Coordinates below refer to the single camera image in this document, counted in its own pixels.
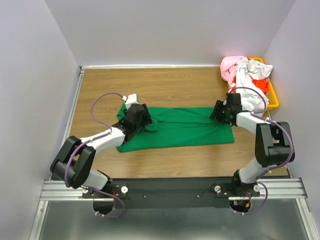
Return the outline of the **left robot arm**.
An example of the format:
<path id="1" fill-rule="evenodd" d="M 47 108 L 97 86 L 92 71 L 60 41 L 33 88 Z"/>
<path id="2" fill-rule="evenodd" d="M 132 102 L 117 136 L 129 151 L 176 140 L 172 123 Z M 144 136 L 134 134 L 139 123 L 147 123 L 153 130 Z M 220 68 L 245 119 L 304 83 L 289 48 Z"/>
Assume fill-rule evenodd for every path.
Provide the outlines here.
<path id="1" fill-rule="evenodd" d="M 110 129 L 84 138 L 68 137 L 53 160 L 50 171 L 67 187 L 91 188 L 99 197 L 107 197 L 111 191 L 110 178 L 92 169 L 95 157 L 131 141 L 138 130 L 151 123 L 147 105 L 133 103 L 124 111 L 124 117 Z"/>

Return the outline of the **green t-shirt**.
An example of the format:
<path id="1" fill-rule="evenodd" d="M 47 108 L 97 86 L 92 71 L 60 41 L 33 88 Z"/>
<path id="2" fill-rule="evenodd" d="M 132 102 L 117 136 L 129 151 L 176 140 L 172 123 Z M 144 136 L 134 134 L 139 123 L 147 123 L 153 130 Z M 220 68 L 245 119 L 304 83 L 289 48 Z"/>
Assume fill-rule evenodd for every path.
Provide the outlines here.
<path id="1" fill-rule="evenodd" d="M 118 146 L 118 152 L 235 142 L 231 126 L 210 119 L 211 107 L 149 107 L 148 111 L 152 123 Z"/>

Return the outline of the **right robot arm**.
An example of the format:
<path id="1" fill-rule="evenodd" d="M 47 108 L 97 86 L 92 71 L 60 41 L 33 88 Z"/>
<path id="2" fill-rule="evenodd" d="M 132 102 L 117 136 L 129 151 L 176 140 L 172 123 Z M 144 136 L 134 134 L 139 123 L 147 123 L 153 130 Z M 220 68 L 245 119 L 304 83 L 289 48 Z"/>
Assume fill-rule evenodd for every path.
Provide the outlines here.
<path id="1" fill-rule="evenodd" d="M 217 100 L 210 119 L 255 134 L 254 158 L 233 174 L 231 183 L 215 185 L 215 190 L 220 187 L 221 190 L 241 196 L 252 190 L 257 180 L 265 174 L 295 159 L 290 125 L 285 121 L 275 122 L 243 110 L 239 93 L 227 93 L 226 101 Z"/>

